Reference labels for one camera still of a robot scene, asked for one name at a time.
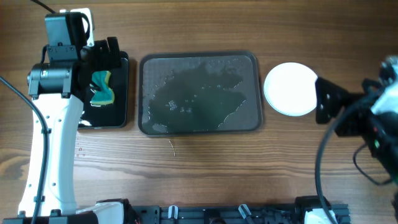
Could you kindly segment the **green yellow sponge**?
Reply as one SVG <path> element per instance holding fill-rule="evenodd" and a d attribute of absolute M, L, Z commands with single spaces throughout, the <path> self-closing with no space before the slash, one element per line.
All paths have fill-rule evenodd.
<path fill-rule="evenodd" d="M 106 106 L 114 103 L 115 95 L 109 87 L 110 71 L 98 71 L 92 74 L 90 90 L 94 93 L 90 100 L 91 106 Z"/>

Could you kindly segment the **white plate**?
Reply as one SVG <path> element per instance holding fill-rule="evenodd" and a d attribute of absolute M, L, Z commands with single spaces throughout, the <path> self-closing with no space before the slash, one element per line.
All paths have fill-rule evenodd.
<path fill-rule="evenodd" d="M 281 63 L 267 74 L 264 96 L 277 112 L 287 116 L 303 116 L 317 106 L 317 79 L 318 75 L 301 63 Z"/>

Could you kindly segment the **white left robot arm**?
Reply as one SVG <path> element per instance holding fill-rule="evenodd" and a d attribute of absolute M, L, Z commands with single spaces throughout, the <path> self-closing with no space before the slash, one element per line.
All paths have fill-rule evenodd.
<path fill-rule="evenodd" d="M 89 9 L 52 12 L 45 17 L 48 44 L 27 77 L 23 97 L 34 127 L 26 187 L 17 217 L 8 223 L 126 223 L 128 204 L 102 200 L 79 209 L 73 188 L 75 140 L 88 90 L 105 90 L 109 80 L 93 81 L 99 72 L 129 74 L 129 60 L 115 37 L 95 40 Z"/>

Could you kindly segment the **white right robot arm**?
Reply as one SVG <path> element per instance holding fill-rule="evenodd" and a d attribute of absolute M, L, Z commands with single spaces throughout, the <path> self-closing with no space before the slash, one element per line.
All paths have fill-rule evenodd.
<path fill-rule="evenodd" d="M 315 188 L 323 213 L 330 223 L 338 223 L 326 202 L 321 183 L 323 153 L 332 134 L 339 137 L 362 137 L 359 147 L 369 149 L 389 175 L 378 182 L 365 177 L 374 185 L 397 183 L 397 56 L 386 57 L 381 63 L 379 78 L 365 78 L 362 93 L 350 93 L 333 82 L 318 78 L 315 81 L 317 97 L 316 122 L 329 124 L 320 141 L 315 159 Z"/>

